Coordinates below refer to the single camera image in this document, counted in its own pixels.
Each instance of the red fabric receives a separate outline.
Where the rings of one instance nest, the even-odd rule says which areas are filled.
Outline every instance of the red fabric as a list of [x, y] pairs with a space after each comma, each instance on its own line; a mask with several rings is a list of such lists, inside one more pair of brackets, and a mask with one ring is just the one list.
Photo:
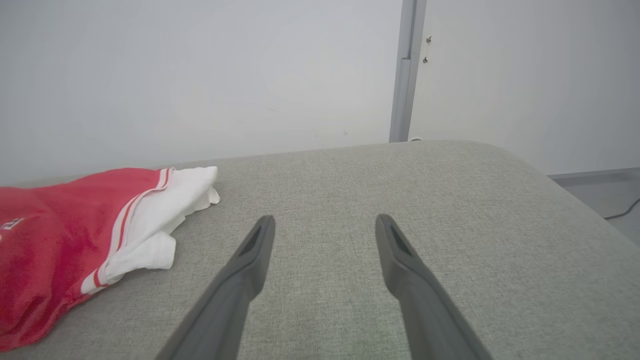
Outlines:
[[43, 188], [0, 188], [0, 351], [40, 340], [91, 297], [81, 285], [105, 262], [118, 214], [162, 186], [161, 171], [123, 168]]

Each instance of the striped trim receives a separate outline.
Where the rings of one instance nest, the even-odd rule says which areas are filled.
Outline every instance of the striped trim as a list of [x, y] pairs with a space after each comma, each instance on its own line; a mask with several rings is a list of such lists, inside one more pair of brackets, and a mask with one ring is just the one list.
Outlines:
[[127, 204], [125, 204], [125, 206], [122, 207], [118, 216], [116, 217], [116, 221], [113, 224], [113, 228], [111, 230], [111, 245], [109, 247], [109, 254], [100, 267], [95, 269], [89, 276], [84, 278], [82, 285], [80, 286], [80, 292], [83, 295], [88, 293], [96, 293], [104, 286], [109, 285], [107, 284], [107, 276], [104, 269], [113, 254], [120, 250], [122, 246], [127, 245], [127, 230], [129, 228], [129, 224], [131, 223], [131, 218], [133, 217], [136, 206], [146, 194], [166, 189], [169, 185], [169, 180], [171, 179], [173, 170], [173, 168], [164, 168], [160, 170], [160, 176], [155, 188], [137, 194], [133, 199], [129, 200]]

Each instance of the gray fabric surface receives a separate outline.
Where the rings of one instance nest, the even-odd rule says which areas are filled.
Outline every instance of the gray fabric surface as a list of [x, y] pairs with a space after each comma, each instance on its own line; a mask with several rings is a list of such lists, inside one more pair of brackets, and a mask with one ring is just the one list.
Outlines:
[[[209, 165], [206, 162], [180, 167]], [[239, 359], [402, 359], [381, 276], [392, 215], [496, 359], [640, 356], [640, 249], [510, 153], [392, 143], [215, 161], [222, 201], [173, 233], [171, 270], [138, 270], [5, 359], [150, 359], [254, 222], [276, 218]]]

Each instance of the red and white garment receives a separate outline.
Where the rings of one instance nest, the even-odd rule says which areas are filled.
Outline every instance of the red and white garment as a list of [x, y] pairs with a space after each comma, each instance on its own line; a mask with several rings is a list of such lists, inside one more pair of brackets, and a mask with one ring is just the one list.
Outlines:
[[69, 309], [137, 268], [169, 269], [184, 217], [217, 204], [216, 167], [123, 168], [0, 188], [0, 351], [43, 338]]

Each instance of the black cable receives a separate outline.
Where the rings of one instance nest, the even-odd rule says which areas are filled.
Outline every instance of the black cable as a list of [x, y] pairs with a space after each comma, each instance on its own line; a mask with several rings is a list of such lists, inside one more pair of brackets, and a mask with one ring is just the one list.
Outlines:
[[631, 207], [629, 208], [629, 210], [626, 210], [624, 213], [622, 213], [622, 214], [617, 214], [617, 215], [613, 215], [612, 217], [606, 217], [606, 218], [604, 218], [604, 220], [610, 220], [610, 219], [613, 219], [613, 218], [619, 218], [619, 217], [623, 217], [623, 216], [625, 216], [626, 214], [629, 214], [629, 213], [631, 212], [631, 210], [633, 210], [633, 209], [634, 209], [634, 207], [638, 204], [638, 202], [640, 202], [640, 199], [637, 199], [637, 200], [636, 200], [636, 202], [634, 202], [634, 204], [633, 204], [633, 205], [631, 205]]

